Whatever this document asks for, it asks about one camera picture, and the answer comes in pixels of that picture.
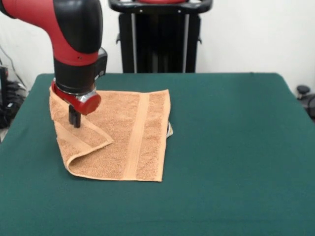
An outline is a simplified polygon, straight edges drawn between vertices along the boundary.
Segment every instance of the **towel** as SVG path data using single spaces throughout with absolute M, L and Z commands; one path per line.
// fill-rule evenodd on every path
M 65 168 L 85 178 L 161 182 L 171 129 L 169 91 L 97 93 L 100 106 L 81 117 L 78 129 L 68 122 L 68 104 L 50 89 L 50 113 Z

